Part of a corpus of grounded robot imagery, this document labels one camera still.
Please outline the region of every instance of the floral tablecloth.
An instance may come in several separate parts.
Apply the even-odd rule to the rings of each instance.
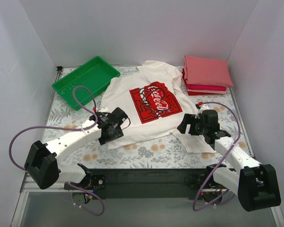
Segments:
[[[115,66],[115,68],[121,72],[121,77],[139,72],[136,67]],[[64,68],[62,77],[74,70],[75,68]],[[184,82],[182,82],[181,89],[187,94]],[[47,125],[77,128],[89,118],[90,114],[85,110],[75,111],[71,109],[57,93],[54,94],[53,98]],[[102,94],[96,97],[98,107],[101,98]],[[193,103],[200,101],[221,102],[236,112],[229,90],[226,95],[190,96],[190,99]],[[86,107],[92,109],[93,102],[89,102]],[[236,138],[238,129],[230,111],[218,105],[210,105],[210,107],[218,112],[222,129]],[[65,133],[67,131],[45,130],[42,140],[43,142],[50,141]],[[252,155],[244,133],[241,135],[239,146],[246,153]],[[99,142],[95,140],[70,154],[63,160],[63,163],[70,165],[82,163],[88,168],[204,168],[207,165],[217,163],[220,159],[221,155],[217,153],[188,154],[179,140],[173,135],[169,135],[114,150],[109,150],[107,144],[100,146]]]

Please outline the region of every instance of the stack of folded clothes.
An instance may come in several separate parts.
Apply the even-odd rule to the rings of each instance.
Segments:
[[[227,61],[185,56],[183,79],[188,95],[226,94],[233,87]]]

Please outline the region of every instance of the white wall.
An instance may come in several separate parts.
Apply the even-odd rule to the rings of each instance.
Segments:
[[[228,59],[257,0],[20,0],[56,66]]]
[[[276,168],[284,215],[284,0],[259,0],[229,66],[256,158]]]
[[[10,226],[24,172],[9,160],[12,137],[45,124],[55,67],[19,1],[0,0],[0,227]],[[41,131],[16,141],[14,156],[23,164]]]

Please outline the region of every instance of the green tray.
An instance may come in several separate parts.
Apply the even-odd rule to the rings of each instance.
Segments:
[[[112,78],[119,76],[119,71],[97,56],[55,82],[52,87],[72,108],[79,110],[81,107],[72,96],[72,91],[76,86],[87,87],[94,97],[97,97],[106,90]],[[78,89],[76,97],[82,105],[86,105],[92,100],[84,89]]]

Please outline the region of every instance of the white t-shirt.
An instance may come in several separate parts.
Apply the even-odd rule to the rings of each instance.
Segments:
[[[181,134],[177,130],[184,114],[197,113],[195,105],[180,89],[180,71],[159,61],[146,61],[138,69],[140,72],[131,76],[113,78],[102,97],[101,107],[106,106],[109,110],[120,107],[131,120],[131,125],[123,130],[124,136],[109,142],[108,148],[172,133],[188,153],[214,153],[203,136]]]

